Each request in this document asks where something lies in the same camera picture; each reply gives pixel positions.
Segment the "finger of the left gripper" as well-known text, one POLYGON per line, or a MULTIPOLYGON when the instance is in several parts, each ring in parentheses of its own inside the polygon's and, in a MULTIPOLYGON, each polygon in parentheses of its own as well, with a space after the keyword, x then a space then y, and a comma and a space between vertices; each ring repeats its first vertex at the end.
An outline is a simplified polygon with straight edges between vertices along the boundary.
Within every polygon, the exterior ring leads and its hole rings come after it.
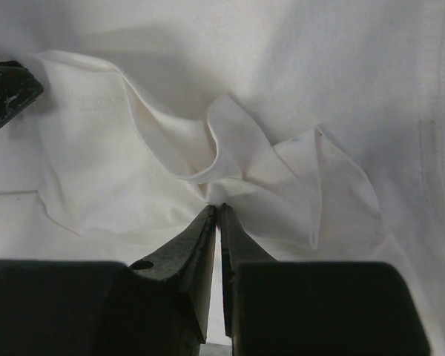
POLYGON ((20 63, 0 62, 0 129, 43 92, 43 85, 20 63))

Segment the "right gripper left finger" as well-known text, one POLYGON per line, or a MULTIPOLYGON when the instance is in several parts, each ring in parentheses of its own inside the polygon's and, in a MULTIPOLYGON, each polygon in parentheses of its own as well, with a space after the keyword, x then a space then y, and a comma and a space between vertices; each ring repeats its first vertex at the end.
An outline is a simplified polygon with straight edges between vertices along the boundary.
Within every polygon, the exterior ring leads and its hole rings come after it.
POLYGON ((216 209, 131 265, 0 260, 0 355, 197 355, 216 209))

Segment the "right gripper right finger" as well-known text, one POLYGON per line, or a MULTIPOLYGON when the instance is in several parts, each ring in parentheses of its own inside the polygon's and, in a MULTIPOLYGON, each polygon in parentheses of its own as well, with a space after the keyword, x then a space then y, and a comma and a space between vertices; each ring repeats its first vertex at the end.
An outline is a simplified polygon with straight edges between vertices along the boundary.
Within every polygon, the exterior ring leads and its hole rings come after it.
POLYGON ((390 264, 279 262, 220 208, 225 332, 234 355, 430 355, 390 264))

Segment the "white t shirt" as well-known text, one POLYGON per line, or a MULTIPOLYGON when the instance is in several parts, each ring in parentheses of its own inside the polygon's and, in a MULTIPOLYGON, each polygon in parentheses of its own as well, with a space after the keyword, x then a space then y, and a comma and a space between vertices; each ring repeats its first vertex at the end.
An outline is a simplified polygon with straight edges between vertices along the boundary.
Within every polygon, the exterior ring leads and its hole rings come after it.
POLYGON ((131 263, 207 204, 377 260, 445 355, 445 1, 0 1, 44 85, 0 130, 0 258, 131 263))

